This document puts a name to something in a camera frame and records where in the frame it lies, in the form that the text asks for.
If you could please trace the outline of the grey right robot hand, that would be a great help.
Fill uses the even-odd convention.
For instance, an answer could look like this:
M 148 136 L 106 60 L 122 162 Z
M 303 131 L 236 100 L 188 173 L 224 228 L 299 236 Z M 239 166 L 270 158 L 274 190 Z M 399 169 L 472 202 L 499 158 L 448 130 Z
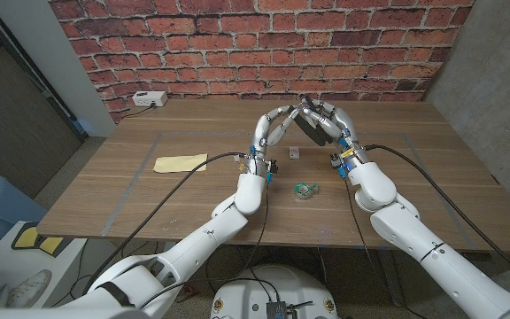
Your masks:
M 359 145 L 353 121 L 344 109 L 309 97 L 302 106 L 304 116 L 318 136 L 338 149 L 340 166 L 351 171 L 369 162 L 365 149 Z

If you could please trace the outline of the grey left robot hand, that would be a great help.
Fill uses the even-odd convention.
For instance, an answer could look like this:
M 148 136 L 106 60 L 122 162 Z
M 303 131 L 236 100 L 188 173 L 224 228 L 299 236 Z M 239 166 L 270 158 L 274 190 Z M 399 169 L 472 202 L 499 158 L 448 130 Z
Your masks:
M 246 162 L 240 166 L 243 174 L 258 175 L 266 178 L 268 173 L 275 174 L 278 172 L 278 166 L 274 159 L 265 160 L 267 147 L 275 146 L 282 140 L 288 127 L 298 114 L 299 108 L 290 105 L 275 108 L 259 118 L 251 139 L 249 153 L 245 155 Z M 273 121 L 283 115 L 286 116 L 286 119 L 282 124 L 272 132 L 269 132 Z

